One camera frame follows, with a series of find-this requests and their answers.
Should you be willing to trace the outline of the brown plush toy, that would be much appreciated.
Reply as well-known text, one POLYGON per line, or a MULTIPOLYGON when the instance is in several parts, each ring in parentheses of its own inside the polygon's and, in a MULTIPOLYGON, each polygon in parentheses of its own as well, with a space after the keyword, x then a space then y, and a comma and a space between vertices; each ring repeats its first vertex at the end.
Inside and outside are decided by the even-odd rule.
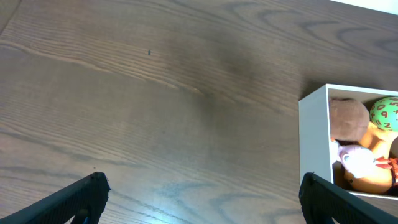
POLYGON ((352 98, 329 98, 330 137, 339 141, 359 141, 369 124, 369 111, 352 98))

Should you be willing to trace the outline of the green numbered dice ball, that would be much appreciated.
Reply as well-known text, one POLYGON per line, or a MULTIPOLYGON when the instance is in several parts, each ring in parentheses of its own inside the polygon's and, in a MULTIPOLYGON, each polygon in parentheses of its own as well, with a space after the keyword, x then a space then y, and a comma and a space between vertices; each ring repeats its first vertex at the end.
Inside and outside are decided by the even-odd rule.
POLYGON ((379 129, 397 132, 397 96, 383 98, 372 105, 370 120, 379 129))

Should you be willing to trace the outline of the pink white snail toy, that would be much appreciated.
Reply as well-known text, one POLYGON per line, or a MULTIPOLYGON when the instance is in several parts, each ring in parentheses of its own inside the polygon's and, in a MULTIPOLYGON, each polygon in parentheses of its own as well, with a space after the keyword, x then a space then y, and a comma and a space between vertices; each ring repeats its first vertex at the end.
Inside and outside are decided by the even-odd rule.
POLYGON ((370 176, 376 172, 377 167, 392 168, 387 159, 383 157, 376 159, 371 150, 360 145, 342 146, 337 140, 331 138, 329 147, 331 164, 339 162, 355 178, 370 176))

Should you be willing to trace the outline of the yellow rubber duck toy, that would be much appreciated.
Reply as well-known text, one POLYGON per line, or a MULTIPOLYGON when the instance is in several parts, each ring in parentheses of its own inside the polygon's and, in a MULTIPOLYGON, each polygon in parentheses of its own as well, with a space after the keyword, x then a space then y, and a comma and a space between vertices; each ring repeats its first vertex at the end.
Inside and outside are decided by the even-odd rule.
POLYGON ((345 170, 344 178, 357 191, 385 194, 397 187, 397 158, 390 156, 397 132, 383 130, 370 123, 359 141, 366 153, 353 170, 345 170))

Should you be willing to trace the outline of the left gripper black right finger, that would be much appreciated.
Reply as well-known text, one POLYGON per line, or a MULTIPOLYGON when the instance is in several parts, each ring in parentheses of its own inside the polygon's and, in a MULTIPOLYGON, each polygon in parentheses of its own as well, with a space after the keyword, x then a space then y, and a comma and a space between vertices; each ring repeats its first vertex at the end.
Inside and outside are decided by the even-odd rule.
POLYGON ((299 200, 304 219, 310 224, 395 224, 397 217, 361 200, 320 176, 307 172, 299 200))

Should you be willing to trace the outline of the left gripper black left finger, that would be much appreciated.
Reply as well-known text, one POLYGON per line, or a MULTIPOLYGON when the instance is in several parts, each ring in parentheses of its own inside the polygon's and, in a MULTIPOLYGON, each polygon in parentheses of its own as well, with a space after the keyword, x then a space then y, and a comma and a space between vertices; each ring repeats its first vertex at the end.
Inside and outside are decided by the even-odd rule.
POLYGON ((110 186, 103 172, 94 172, 16 213, 2 224, 99 223, 109 199, 110 186))

